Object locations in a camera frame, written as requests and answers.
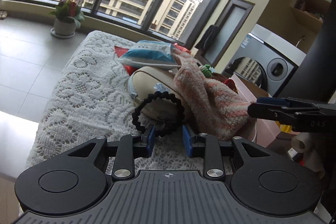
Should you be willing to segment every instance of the beige bag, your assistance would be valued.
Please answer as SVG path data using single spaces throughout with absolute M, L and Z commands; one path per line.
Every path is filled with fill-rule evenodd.
M 138 106 L 142 100 L 148 97 L 148 94 L 156 91 L 168 91 L 175 94 L 176 98 L 181 100 L 184 106 L 184 120 L 191 116 L 191 110 L 183 97 L 176 91 L 174 85 L 174 74 L 154 67 L 142 67 L 134 72 L 128 80 L 128 92 L 133 103 Z M 176 104 L 166 99 L 157 99 L 147 104 L 142 112 L 148 117 L 157 121 L 176 121 Z

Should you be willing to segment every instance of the green crochet item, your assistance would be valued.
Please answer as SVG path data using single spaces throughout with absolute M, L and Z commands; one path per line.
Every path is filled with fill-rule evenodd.
M 201 69 L 201 72 L 204 74 L 205 78 L 210 78 L 212 76 L 212 72 L 210 70 L 210 65 L 204 65 L 199 67 Z

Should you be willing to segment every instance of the orchid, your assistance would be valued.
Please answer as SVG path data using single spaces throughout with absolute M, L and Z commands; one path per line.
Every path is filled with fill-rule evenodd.
M 58 5 L 51 12 L 56 18 L 65 23 L 75 23 L 76 28 L 80 28 L 80 22 L 84 20 L 84 14 L 81 11 L 81 6 L 85 0 L 58 0 Z

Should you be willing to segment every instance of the door frame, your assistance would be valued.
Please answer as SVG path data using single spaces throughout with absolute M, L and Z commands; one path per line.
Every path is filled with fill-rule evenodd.
M 215 58 L 215 61 L 213 63 L 209 62 L 205 57 L 204 54 L 206 53 L 206 50 L 200 49 L 198 52 L 195 54 L 195 58 L 198 59 L 202 65 L 209 64 L 212 67 L 215 67 L 220 59 L 222 58 L 224 52 L 228 49 L 228 47 L 231 45 L 233 39 L 236 37 L 237 33 L 241 29 L 242 25 L 245 23 L 247 17 L 249 16 L 251 10 L 254 7 L 254 3 L 246 1 L 246 0 L 229 0 L 229 2 L 226 4 L 224 10 L 216 20 L 216 25 L 218 27 L 218 31 L 216 36 L 219 34 L 221 31 L 221 28 L 223 27 L 224 23 L 227 21 L 228 17 L 230 16 L 231 12 L 235 7 L 239 7 L 241 9 L 245 10 L 245 13 L 239 23 L 237 24 L 236 28 L 233 30 L 232 34 L 228 38 L 227 42 L 224 44 L 223 48 L 220 50 L 219 54 Z

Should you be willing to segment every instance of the black cloth hanging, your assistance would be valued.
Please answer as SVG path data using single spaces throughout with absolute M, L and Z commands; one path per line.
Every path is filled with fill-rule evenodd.
M 211 25 L 202 36 L 201 40 L 196 44 L 195 48 L 199 50 L 207 50 L 211 42 L 215 39 L 218 33 L 218 27 L 216 25 Z

